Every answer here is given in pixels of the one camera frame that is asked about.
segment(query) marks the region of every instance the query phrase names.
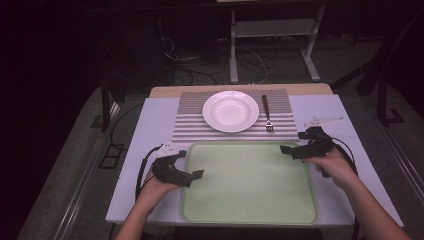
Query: wooden table edge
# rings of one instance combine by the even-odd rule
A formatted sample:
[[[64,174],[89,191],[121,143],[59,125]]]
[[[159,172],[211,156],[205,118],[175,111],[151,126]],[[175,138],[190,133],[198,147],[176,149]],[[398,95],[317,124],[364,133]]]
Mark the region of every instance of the wooden table edge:
[[[151,98],[180,97],[183,92],[207,91],[243,91],[286,89],[288,95],[332,95],[333,91],[326,83],[299,84],[261,84],[261,85],[208,85],[208,86],[165,86],[155,87],[150,92]]]

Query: hand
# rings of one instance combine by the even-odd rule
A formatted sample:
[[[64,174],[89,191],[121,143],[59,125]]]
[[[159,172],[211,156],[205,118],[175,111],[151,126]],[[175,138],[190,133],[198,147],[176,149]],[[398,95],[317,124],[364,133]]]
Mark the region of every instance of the hand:
[[[172,183],[163,183],[157,179],[152,170],[147,173],[144,185],[140,191],[140,195],[137,198],[136,204],[142,203],[145,207],[150,210],[150,213],[156,207],[156,205],[162,200],[162,198],[170,191],[179,188],[180,186]]]
[[[333,178],[334,183],[342,189],[345,189],[352,181],[358,179],[349,163],[335,147],[325,157],[306,158],[303,161],[315,163],[319,172],[325,170]]]

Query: person's right hand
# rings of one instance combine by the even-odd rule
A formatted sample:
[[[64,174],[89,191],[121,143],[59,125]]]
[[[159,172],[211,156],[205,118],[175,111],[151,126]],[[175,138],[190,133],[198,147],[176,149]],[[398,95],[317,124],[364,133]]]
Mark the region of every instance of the person's right hand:
[[[319,172],[324,169],[333,178],[334,183],[342,189],[358,179],[349,163],[335,147],[325,157],[312,157],[302,160],[306,163],[315,163]]]

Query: gray carpet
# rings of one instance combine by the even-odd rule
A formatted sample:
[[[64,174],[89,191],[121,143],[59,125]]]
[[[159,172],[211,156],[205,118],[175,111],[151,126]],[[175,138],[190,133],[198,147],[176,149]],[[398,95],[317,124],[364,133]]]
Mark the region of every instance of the gray carpet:
[[[356,67],[361,66],[373,56],[379,46],[379,43],[376,42],[366,42],[352,47],[351,43],[352,39],[349,37],[317,42],[312,57],[322,82],[332,83]],[[304,45],[304,42],[289,40],[284,43],[284,51],[282,52],[278,52],[280,47],[273,44],[250,42],[241,43],[240,47],[249,47],[252,51],[261,53],[261,56],[278,53],[273,59],[275,66],[270,68],[269,77],[265,83],[310,82],[302,60],[295,55]],[[215,80],[228,83],[227,56],[228,54],[223,51],[222,57],[212,63],[206,62],[207,65],[198,62],[196,64],[201,65],[199,67],[194,67],[193,63],[181,65],[196,71],[217,73],[213,75]],[[255,60],[253,55],[246,55],[245,57],[251,61]],[[272,61],[265,61],[264,63],[271,66]],[[261,81],[265,72],[263,69],[261,70],[260,64],[256,59],[256,65],[251,66],[249,70],[239,65],[240,83]],[[336,89],[335,93],[341,96],[373,166],[404,221],[405,230],[413,239],[420,239],[424,236],[424,229],[421,227],[424,222],[424,207],[416,197],[403,171],[399,168],[396,156],[384,137],[383,128],[375,117],[375,92],[370,96],[360,97],[354,91],[359,80],[360,77],[352,80]],[[183,83],[186,84],[190,81],[191,76],[188,74],[183,71],[176,72],[176,85],[183,85]],[[193,84],[207,85],[212,83],[212,78],[205,75],[197,75],[195,81],[193,81]],[[417,171],[423,174],[423,161],[420,158],[423,155],[423,149],[420,143],[423,139],[424,121],[395,90],[391,89],[389,96],[390,107],[396,108],[405,120],[405,123],[392,124],[390,131],[399,140],[402,149],[411,159]],[[119,115],[114,119],[112,126],[117,123],[120,116],[140,104],[142,98],[128,97],[125,103],[121,103]],[[55,236],[67,204],[87,167],[87,161],[93,156],[92,150],[96,140],[110,136],[111,128],[109,128],[109,132],[100,133],[99,129],[90,127],[93,119],[101,114],[100,103],[99,91],[96,91],[82,109],[61,155],[21,231],[20,239],[52,239]],[[114,143],[124,144],[125,148],[129,146],[140,109],[140,107],[136,108],[119,121],[114,131]],[[97,153],[99,156],[104,155],[108,144],[109,141],[106,141],[105,146],[98,150],[101,151]],[[88,181],[87,193],[82,199],[83,203],[79,206],[79,211],[76,212],[75,222],[71,224],[72,228],[66,234],[69,239],[107,239],[111,230],[113,230],[112,235],[116,234],[119,226],[112,229],[113,225],[107,223],[104,219],[124,159],[125,152],[120,157],[116,169],[95,168],[93,170],[90,181]],[[346,227],[322,229],[325,240],[350,239],[351,231],[351,228]]]

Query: floor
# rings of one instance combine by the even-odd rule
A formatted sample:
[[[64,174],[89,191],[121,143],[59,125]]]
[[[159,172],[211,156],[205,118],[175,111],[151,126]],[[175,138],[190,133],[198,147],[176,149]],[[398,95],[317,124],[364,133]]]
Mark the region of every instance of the floor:
[[[73,37],[75,41],[78,40],[72,36],[71,28],[63,30],[63,32]],[[38,36],[40,41],[60,38],[59,35],[50,36],[50,38],[41,34],[34,33],[34,35]],[[208,56],[179,48],[178,45],[176,45],[175,51],[171,51],[170,40],[163,41],[168,46],[165,53],[170,58],[167,63],[172,63],[172,84],[229,84],[227,39],[219,39],[217,51]],[[311,82],[300,58],[300,52],[307,41],[306,38],[257,38],[238,41],[237,58],[240,84]],[[352,43],[353,38],[349,35],[339,38],[330,36],[317,40],[312,59],[322,82],[331,84],[360,67],[375,54],[381,44],[381,42],[367,41],[353,46]],[[73,58],[73,67],[70,69],[61,68],[60,66],[63,64],[54,61],[54,59],[60,59],[56,55],[63,53],[60,50],[62,48],[55,45],[50,45],[48,48],[51,50],[48,51],[51,55],[42,58],[48,63],[38,63],[36,66],[51,67],[57,63],[58,70],[57,72],[47,71],[50,68],[44,68],[44,77],[70,80],[71,77],[78,76],[80,82],[85,82],[85,79],[95,75],[92,71],[85,71],[85,69],[89,69],[90,62],[78,61],[81,57],[87,56],[88,52],[74,49],[79,54]],[[67,49],[68,51],[65,51],[64,55],[72,56],[72,48]],[[43,53],[43,51],[29,54],[38,56],[38,53]],[[119,61],[120,59],[110,52],[103,53],[104,56],[110,58],[110,63],[119,65],[121,70],[125,69],[125,61]],[[30,60],[25,63],[31,66]],[[21,74],[27,77],[26,74],[29,73],[24,72],[22,71]],[[112,74],[116,79],[124,82],[128,80],[125,78],[129,78],[128,75],[118,72]],[[358,76],[335,89],[334,93],[341,97],[372,164],[404,222],[405,230],[413,239],[420,239],[424,236],[424,229],[420,224],[424,222],[424,202],[417,193],[423,190],[411,184],[414,179],[407,174],[411,168],[402,167],[404,164],[399,162],[399,158],[406,156],[418,176],[424,177],[424,162],[421,160],[423,150],[420,144],[417,144],[422,142],[422,136],[424,136],[424,120],[395,89],[390,88],[389,107],[397,109],[405,122],[391,124],[389,128],[384,128],[376,118],[376,91],[374,90],[369,96],[358,95],[355,88],[360,80],[361,76]],[[119,100],[117,104],[119,112],[113,115],[111,127],[102,133],[96,124],[98,123],[97,117],[102,114],[100,91],[89,87],[86,89],[91,89],[91,95],[88,94],[87,99],[81,98],[84,99],[85,104],[81,110],[78,109],[78,117],[75,123],[72,122],[73,127],[70,129],[69,136],[65,136],[66,142],[58,153],[52,171],[22,227],[19,239],[107,239],[113,237],[119,229],[119,226],[114,226],[104,219],[116,180],[119,177],[120,167],[125,159],[125,152],[122,152],[118,158],[118,165],[115,169],[100,169],[97,167],[97,163],[104,156],[110,139],[113,139],[115,143],[122,143],[124,146],[129,145],[135,122],[141,111],[141,104],[147,95],[134,87],[124,89],[125,95],[118,94],[116,98]],[[63,88],[61,90],[61,93],[67,93]],[[68,218],[62,222],[64,216],[68,216]],[[169,235],[172,235],[174,230],[155,226],[146,229],[151,235],[164,235],[165,237],[161,236],[161,239],[166,239],[166,237],[172,239]],[[205,230],[203,234],[207,235],[209,231]],[[352,229],[340,227],[321,229],[321,231],[323,239],[339,240],[350,239]],[[180,235],[177,234],[178,236],[184,235],[184,231],[181,229],[177,230],[177,233],[180,233]],[[266,231],[266,234],[270,239],[282,239],[281,235],[287,234],[287,232]],[[154,236],[146,235],[145,238],[158,238]]]

